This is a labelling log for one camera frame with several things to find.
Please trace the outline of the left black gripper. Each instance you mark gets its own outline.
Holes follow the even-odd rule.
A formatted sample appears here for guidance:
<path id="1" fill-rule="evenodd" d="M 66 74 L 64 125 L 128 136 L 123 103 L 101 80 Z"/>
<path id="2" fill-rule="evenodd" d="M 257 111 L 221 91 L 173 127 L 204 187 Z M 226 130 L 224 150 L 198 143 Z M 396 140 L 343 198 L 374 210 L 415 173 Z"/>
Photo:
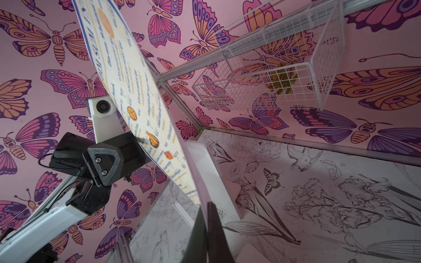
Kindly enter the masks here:
<path id="1" fill-rule="evenodd" d="M 130 132 L 100 143 L 66 133 L 54 150 L 49 166 L 71 171 L 86 165 L 96 186 L 105 187 L 123 178 L 124 169 L 134 171 L 150 161 Z"/>

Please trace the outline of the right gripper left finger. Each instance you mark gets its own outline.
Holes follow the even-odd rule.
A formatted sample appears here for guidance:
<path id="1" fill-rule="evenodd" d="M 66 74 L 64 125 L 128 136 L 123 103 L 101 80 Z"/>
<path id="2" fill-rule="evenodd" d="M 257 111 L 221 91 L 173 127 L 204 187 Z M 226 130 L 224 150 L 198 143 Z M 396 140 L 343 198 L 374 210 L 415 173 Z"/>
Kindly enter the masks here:
<path id="1" fill-rule="evenodd" d="M 207 230 L 202 208 L 199 208 L 181 263 L 207 262 Z"/>

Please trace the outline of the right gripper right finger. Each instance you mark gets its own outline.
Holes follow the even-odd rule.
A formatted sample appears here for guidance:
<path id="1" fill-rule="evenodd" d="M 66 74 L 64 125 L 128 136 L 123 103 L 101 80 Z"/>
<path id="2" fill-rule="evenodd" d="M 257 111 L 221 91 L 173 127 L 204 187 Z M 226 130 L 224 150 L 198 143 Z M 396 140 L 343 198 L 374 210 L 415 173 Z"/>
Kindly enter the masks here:
<path id="1" fill-rule="evenodd" d="M 207 203 L 207 243 L 209 263 L 235 263 L 222 227 L 218 210 L 213 202 Z"/>

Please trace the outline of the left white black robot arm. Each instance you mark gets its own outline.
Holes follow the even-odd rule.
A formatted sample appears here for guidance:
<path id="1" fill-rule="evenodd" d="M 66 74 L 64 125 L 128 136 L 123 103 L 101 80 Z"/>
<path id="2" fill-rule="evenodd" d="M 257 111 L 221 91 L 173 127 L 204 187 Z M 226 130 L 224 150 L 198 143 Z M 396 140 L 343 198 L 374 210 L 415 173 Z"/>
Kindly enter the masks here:
<path id="1" fill-rule="evenodd" d="M 66 133 L 54 150 L 49 167 L 77 180 L 75 189 L 70 190 L 68 183 L 59 186 L 20 229 L 8 229 L 1 238 L 1 262 L 56 261 L 57 253 L 50 241 L 104 208 L 113 183 L 128 179 L 149 161 L 131 132 L 103 142 Z"/>

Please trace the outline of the dim sum menu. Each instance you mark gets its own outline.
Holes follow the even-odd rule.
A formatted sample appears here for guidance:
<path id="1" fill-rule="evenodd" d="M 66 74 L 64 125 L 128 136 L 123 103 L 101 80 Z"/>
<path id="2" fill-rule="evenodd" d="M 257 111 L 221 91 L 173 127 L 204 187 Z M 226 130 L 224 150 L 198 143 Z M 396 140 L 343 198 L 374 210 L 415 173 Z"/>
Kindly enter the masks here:
<path id="1" fill-rule="evenodd" d="M 172 121 L 148 62 L 112 1 L 74 1 L 91 61 L 139 145 L 202 210 L 210 195 L 200 174 L 204 145 L 185 141 Z"/>

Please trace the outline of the white narrow rack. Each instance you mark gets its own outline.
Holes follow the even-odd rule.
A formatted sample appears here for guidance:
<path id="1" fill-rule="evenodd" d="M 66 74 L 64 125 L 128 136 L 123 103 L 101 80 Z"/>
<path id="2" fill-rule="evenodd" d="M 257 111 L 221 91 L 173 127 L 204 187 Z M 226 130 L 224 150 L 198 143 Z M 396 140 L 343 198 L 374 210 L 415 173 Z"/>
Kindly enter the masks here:
<path id="1" fill-rule="evenodd" d="M 213 202 L 216 207 L 237 220 L 242 218 L 236 204 L 241 187 L 223 179 L 216 161 L 203 144 L 197 142 L 185 143 L 186 159 L 192 172 L 197 195 L 201 205 Z"/>

